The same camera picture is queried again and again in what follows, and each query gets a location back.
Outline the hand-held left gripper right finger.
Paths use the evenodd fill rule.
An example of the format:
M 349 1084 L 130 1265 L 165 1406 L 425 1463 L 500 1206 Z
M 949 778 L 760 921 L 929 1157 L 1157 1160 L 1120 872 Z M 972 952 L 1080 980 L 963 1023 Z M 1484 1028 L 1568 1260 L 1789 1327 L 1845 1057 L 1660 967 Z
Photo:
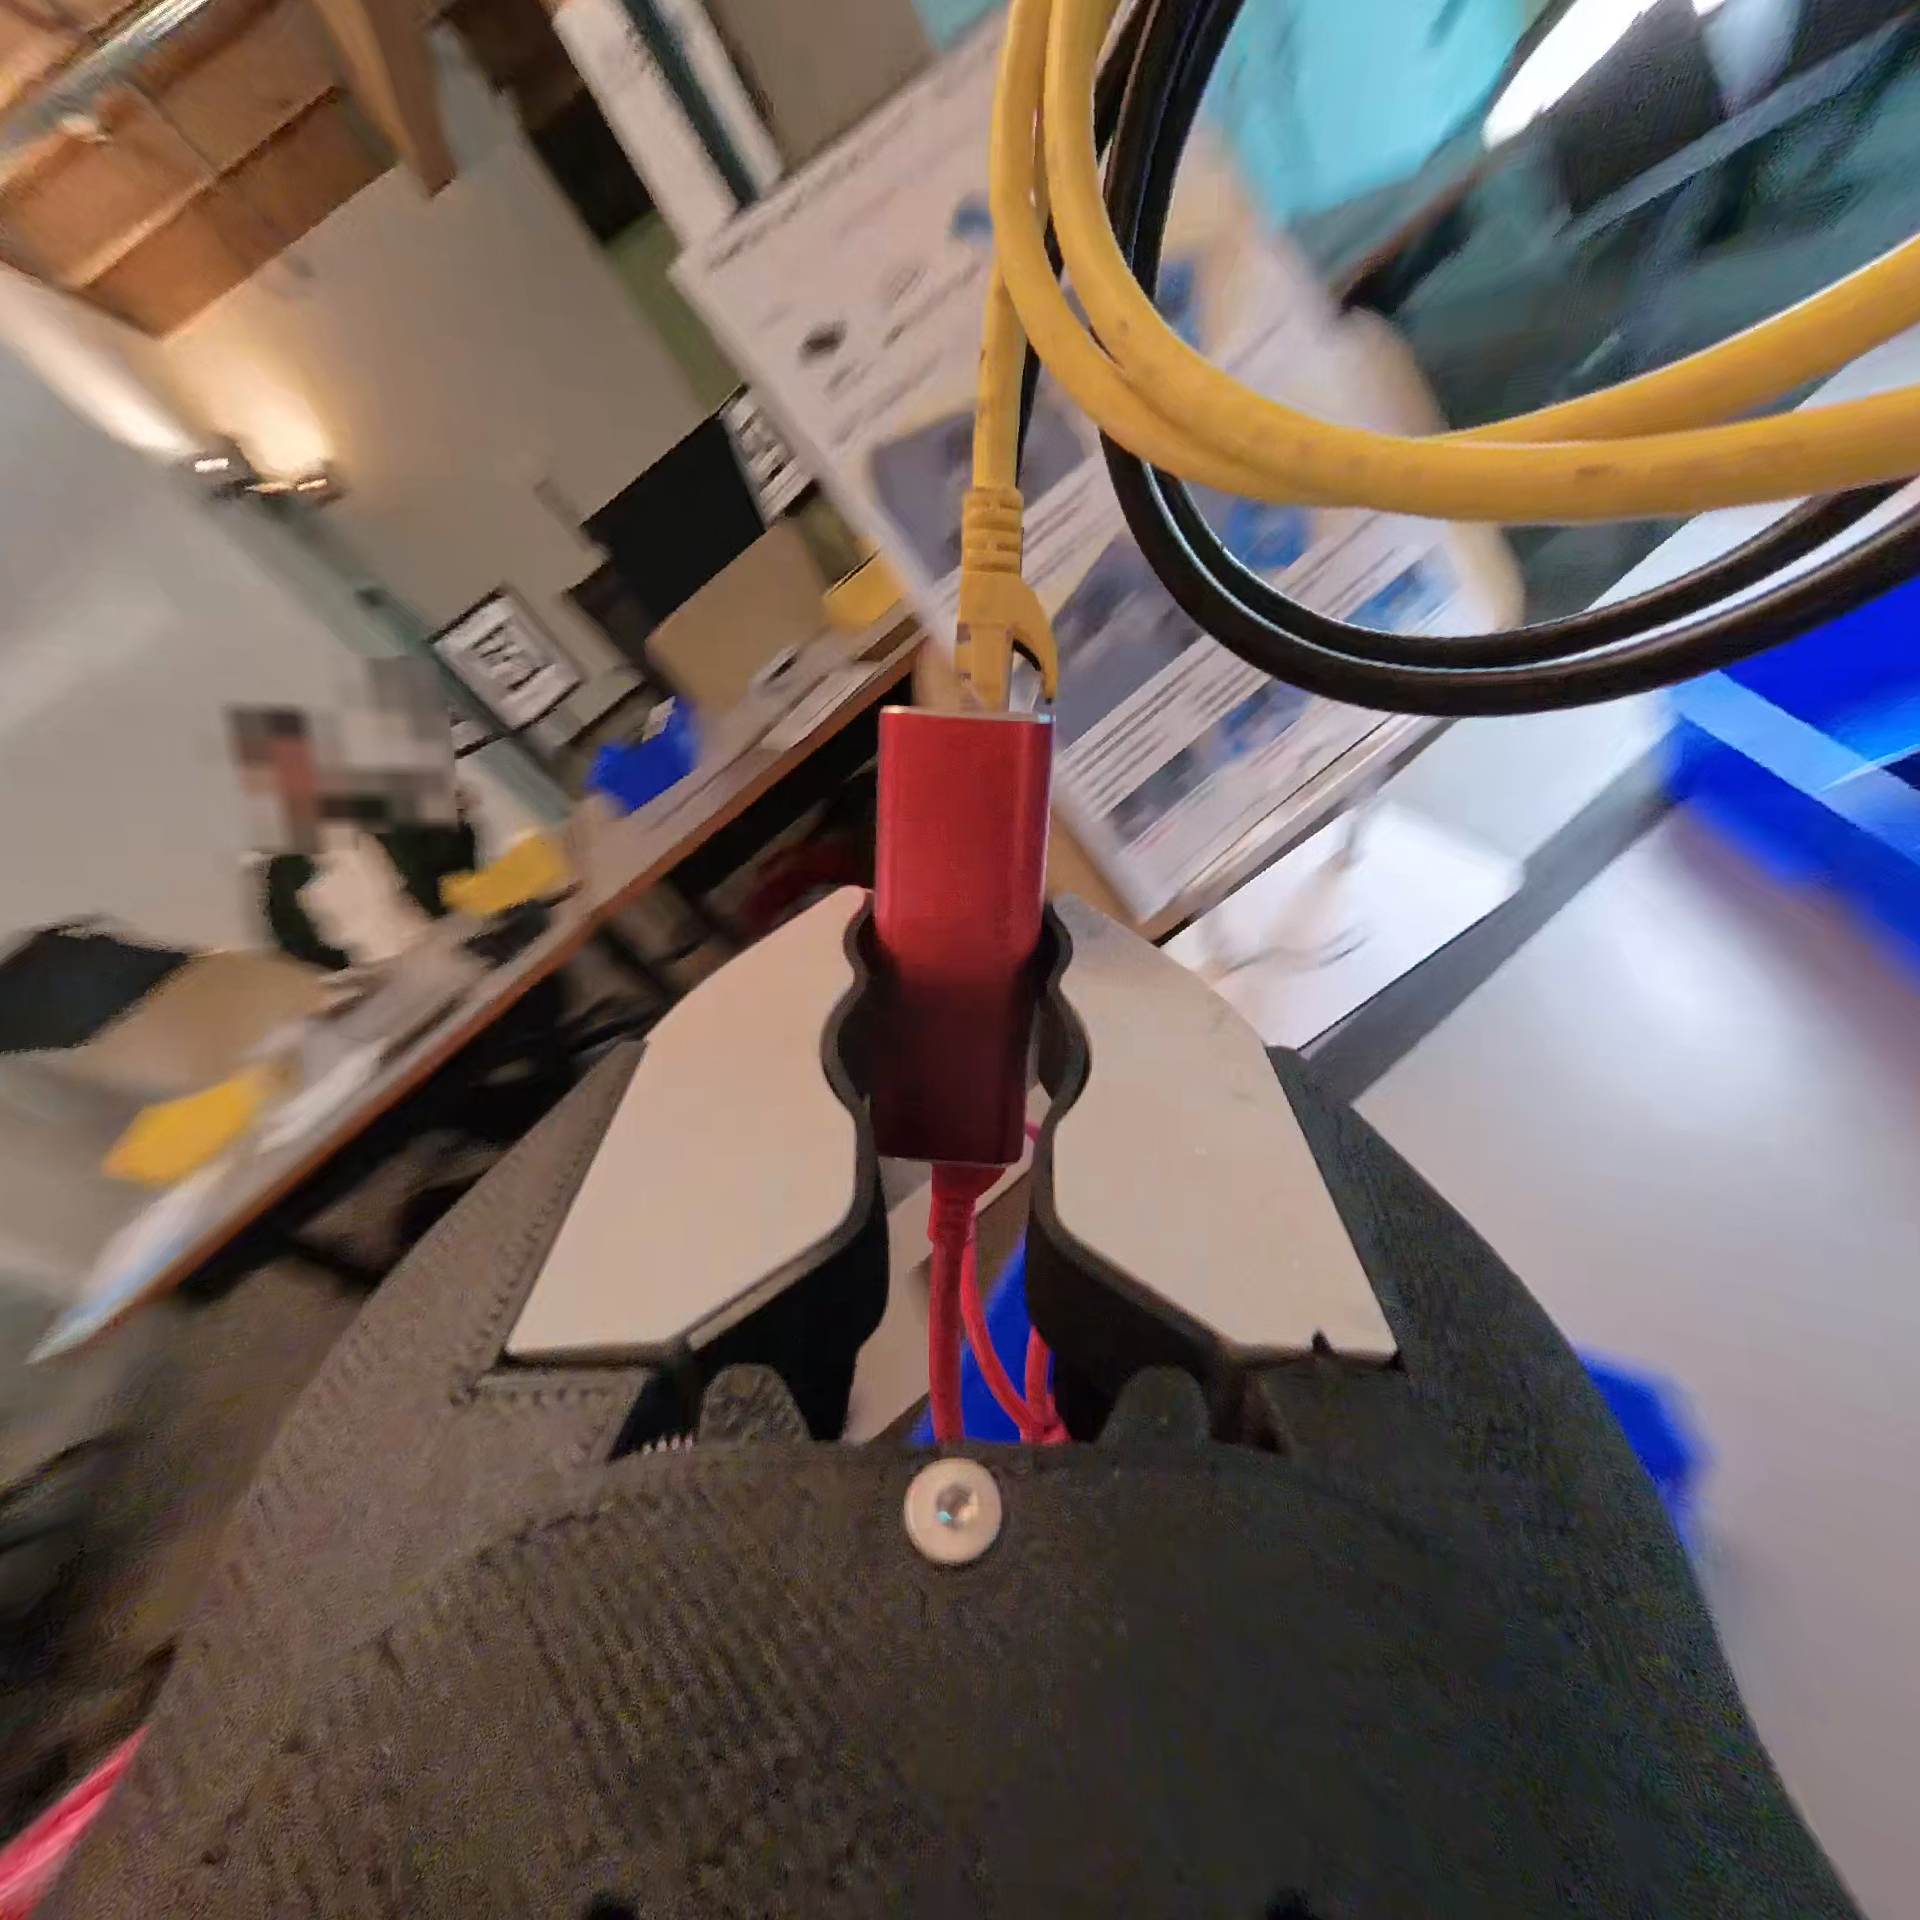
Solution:
M 1391 1367 L 1398 1344 L 1257 1031 L 1080 899 L 1044 909 L 1024 1289 L 1077 1394 L 1181 1370 Z

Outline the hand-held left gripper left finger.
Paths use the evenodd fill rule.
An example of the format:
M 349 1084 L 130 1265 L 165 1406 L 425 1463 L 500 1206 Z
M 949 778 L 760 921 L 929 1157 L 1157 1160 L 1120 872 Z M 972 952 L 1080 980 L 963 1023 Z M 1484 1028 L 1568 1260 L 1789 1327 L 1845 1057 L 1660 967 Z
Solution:
M 887 1210 L 844 1051 L 870 897 L 832 890 L 645 1039 L 504 1357 L 851 1399 L 887 1308 Z

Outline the red metal ethernet adapter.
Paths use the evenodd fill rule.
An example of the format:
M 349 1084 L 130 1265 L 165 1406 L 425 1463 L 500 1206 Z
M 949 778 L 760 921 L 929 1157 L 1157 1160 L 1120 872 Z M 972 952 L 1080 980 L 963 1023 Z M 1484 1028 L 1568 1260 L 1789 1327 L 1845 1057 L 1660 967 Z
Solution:
M 1052 756 L 1044 716 L 880 713 L 874 1106 L 894 1160 L 1019 1157 Z

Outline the wooden office desk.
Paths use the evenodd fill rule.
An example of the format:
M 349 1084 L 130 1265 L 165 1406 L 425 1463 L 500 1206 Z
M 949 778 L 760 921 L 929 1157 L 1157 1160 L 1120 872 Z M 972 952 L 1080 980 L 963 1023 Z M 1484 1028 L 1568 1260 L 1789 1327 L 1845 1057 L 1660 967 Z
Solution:
M 785 704 L 762 699 L 724 716 L 715 745 L 678 784 L 623 817 L 602 797 L 574 812 L 559 837 L 578 885 L 549 907 L 538 937 L 511 960 L 485 961 L 468 950 L 490 931 L 489 921 L 447 917 L 349 1005 L 345 1048 L 322 1071 L 306 1069 L 311 1023 L 287 1031 L 260 1057 L 232 1071 L 268 1069 L 279 1081 L 253 1133 L 170 1190 L 106 1180 L 127 1191 L 113 1232 L 83 1267 L 77 1297 L 27 1348 L 27 1361 L 51 1364 L 81 1352 L 203 1270 L 349 1142 L 493 1033 L 637 897 L 904 687 L 919 649 L 920 625 L 906 612 L 887 612 L 861 636 L 822 636 L 794 665 L 799 690 Z

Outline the yellow plastic bin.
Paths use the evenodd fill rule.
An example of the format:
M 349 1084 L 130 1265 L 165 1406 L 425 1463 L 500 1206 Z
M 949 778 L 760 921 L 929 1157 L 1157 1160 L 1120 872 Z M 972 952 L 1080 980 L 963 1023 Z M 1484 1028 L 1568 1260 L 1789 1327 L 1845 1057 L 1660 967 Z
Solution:
M 101 1161 L 108 1182 L 170 1190 L 246 1142 L 275 1096 L 275 1074 L 247 1069 L 198 1093 L 142 1109 Z
M 498 921 L 530 907 L 549 907 L 578 885 L 578 867 L 554 832 L 526 832 L 489 865 L 440 881 L 447 917 Z

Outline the wooden instruction board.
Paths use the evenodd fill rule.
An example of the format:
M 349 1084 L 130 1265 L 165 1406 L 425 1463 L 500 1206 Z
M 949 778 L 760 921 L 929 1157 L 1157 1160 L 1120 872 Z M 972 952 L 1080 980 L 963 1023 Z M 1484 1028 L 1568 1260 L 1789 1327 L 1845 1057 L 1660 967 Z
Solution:
M 952 645 L 977 349 L 992 263 L 989 111 L 1005 14 L 675 270 L 789 446 Z M 1340 311 L 1264 225 L 1213 134 L 1189 150 L 1157 294 L 1234 379 L 1379 434 L 1429 429 L 1404 341 Z M 1022 458 L 1024 568 L 1061 655 L 1054 803 L 1149 921 L 1390 716 L 1275 683 L 1205 638 L 1142 559 L 1086 415 L 1043 378 Z M 1192 497 L 1254 575 L 1386 636 L 1512 627 L 1524 583 L 1484 527 Z

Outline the dark wooden display board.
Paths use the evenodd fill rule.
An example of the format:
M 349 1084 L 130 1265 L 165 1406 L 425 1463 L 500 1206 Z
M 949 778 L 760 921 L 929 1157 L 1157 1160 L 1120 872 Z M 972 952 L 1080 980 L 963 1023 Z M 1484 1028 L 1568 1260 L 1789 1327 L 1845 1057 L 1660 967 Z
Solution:
M 656 690 L 726 713 L 828 625 L 805 537 L 767 523 L 722 418 L 709 418 L 586 520 L 602 564 L 571 603 Z

